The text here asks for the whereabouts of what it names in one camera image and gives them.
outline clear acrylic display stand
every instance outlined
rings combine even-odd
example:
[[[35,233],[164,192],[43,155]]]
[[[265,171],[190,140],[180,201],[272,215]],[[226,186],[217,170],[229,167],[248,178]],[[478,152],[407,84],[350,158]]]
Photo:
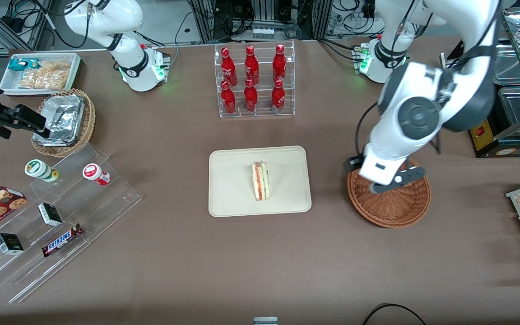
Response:
[[[110,173],[107,185],[100,186],[83,178],[81,171],[89,163],[96,163]],[[25,250],[16,256],[0,251],[0,285],[10,303],[25,299],[142,199],[111,167],[108,156],[91,144],[81,146],[54,168],[60,173],[59,179],[54,183],[33,181],[23,190],[28,203],[0,225],[0,232],[18,236]],[[37,208],[42,202],[56,206],[63,220],[61,226],[52,227],[43,222]],[[83,234],[43,257],[42,247],[78,223],[85,231]]]
[[[284,97],[284,109],[280,114],[275,114],[272,111],[272,90],[274,89],[274,80],[272,78],[272,61],[276,54],[276,45],[284,45],[284,56],[286,57],[286,77],[283,80],[283,89],[286,93]],[[244,89],[246,85],[246,71],[244,69],[244,61],[246,61],[246,44],[222,44],[216,45],[214,48],[214,70],[216,74],[216,91],[218,93],[218,107],[220,117],[255,117],[255,116],[282,116],[294,115],[296,111],[295,101],[295,53],[294,43],[289,42],[259,42],[254,43],[254,52],[258,58],[260,66],[260,82],[256,85],[258,91],[258,109],[255,113],[250,113],[246,109],[246,102],[244,101]],[[236,113],[234,115],[227,115],[222,105],[222,97],[220,93],[222,88],[220,83],[223,80],[222,74],[222,55],[220,50],[227,47],[230,50],[230,56],[236,64],[236,76],[238,77],[238,84],[232,87],[232,91],[236,96]]]

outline brown tablecloth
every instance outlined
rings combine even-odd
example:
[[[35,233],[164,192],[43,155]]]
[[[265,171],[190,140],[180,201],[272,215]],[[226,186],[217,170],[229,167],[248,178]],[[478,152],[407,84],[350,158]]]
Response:
[[[410,53],[436,65],[457,41],[422,37]],[[274,315],[283,325],[352,325],[381,302],[430,324],[520,324],[520,224],[504,197],[520,187],[520,158],[476,159],[466,132],[445,131],[441,156],[430,146],[413,154],[433,190],[427,216],[374,226],[348,200],[341,164],[381,86],[317,42],[295,44],[297,114],[261,121],[219,119],[213,46],[182,48],[172,80],[148,93],[122,82],[108,52],[80,52],[78,88],[97,110],[91,142],[145,199],[22,303],[0,292],[0,324],[242,325]],[[361,142],[376,121],[367,117]],[[29,137],[0,138],[0,185],[26,187],[32,158],[57,161]],[[295,144],[307,152],[309,212],[208,214],[211,152]],[[370,322],[382,323],[415,319],[384,309]]]

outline white box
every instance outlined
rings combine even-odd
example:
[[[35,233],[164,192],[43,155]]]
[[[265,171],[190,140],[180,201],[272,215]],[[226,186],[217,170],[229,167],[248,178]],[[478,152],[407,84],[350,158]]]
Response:
[[[69,90],[74,85],[76,75],[78,74],[79,64],[81,58],[75,53],[21,53],[13,54],[10,60],[14,58],[36,58],[42,61],[67,61],[71,62],[70,74],[68,80],[65,83],[64,89]],[[15,71],[11,69],[5,69],[4,76],[0,83],[0,89],[4,91],[4,95],[8,96],[45,96],[55,93],[59,93],[62,90],[52,89],[25,89],[19,87],[19,82],[23,76],[23,71]]]

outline snickers bar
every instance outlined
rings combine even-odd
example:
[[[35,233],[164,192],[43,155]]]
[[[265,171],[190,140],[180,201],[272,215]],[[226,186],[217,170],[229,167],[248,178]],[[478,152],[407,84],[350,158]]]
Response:
[[[63,245],[67,244],[70,240],[76,238],[77,235],[83,233],[83,229],[79,224],[72,227],[68,232],[60,236],[60,238],[52,241],[49,245],[42,248],[43,257],[48,257],[53,251],[60,249]]]

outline coca-cola bottle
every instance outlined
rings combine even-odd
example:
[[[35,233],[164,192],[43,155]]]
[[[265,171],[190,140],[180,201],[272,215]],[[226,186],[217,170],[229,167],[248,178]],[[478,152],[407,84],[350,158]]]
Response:
[[[236,65],[230,57],[228,48],[223,47],[220,51],[222,54],[222,74],[231,86],[235,87],[238,84],[238,77],[236,76]]]
[[[254,85],[260,82],[260,70],[258,68],[258,59],[254,55],[254,46],[246,46],[246,61],[244,62],[246,68],[246,78],[250,78]]]
[[[286,58],[284,57],[284,45],[276,45],[276,55],[272,61],[272,78],[274,82],[286,77]]]
[[[244,98],[246,99],[246,109],[254,113],[258,108],[258,91],[254,87],[254,82],[246,79],[246,89],[244,89]]]
[[[222,87],[220,97],[222,97],[224,110],[226,114],[234,115],[236,113],[236,97],[234,97],[234,92],[232,92],[230,85],[226,80],[222,80],[220,86]]]
[[[282,89],[282,79],[274,82],[274,89],[272,90],[272,111],[275,114],[280,114],[284,111],[284,89]]]

